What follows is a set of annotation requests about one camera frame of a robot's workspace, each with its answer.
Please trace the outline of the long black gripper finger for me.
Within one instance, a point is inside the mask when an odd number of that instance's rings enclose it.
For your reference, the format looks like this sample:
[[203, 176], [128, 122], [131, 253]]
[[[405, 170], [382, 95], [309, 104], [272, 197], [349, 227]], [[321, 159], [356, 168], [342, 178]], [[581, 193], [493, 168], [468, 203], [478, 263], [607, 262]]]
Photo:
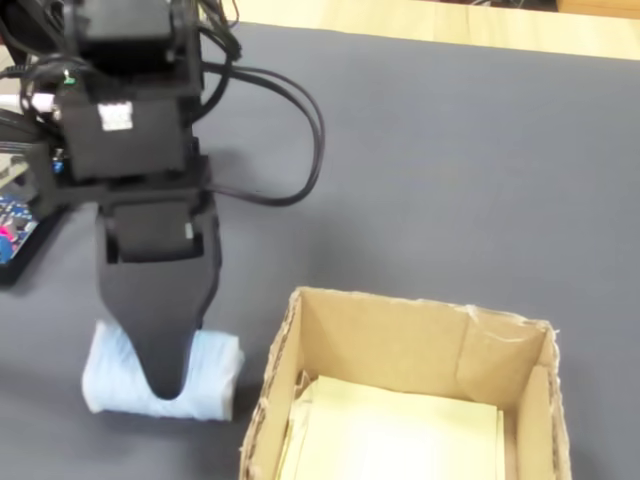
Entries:
[[122, 262], [106, 254], [99, 291], [130, 340], [152, 393], [173, 400], [183, 391], [195, 332], [219, 284], [217, 248], [200, 256], [160, 262]]

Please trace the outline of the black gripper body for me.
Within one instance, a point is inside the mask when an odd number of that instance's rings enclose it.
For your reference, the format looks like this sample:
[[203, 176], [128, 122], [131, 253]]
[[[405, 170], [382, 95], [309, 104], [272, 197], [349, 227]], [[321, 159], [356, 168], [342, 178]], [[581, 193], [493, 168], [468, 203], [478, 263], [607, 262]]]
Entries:
[[177, 102], [70, 95], [60, 110], [61, 135], [33, 148], [39, 215], [96, 204], [103, 264], [220, 263], [210, 161]]

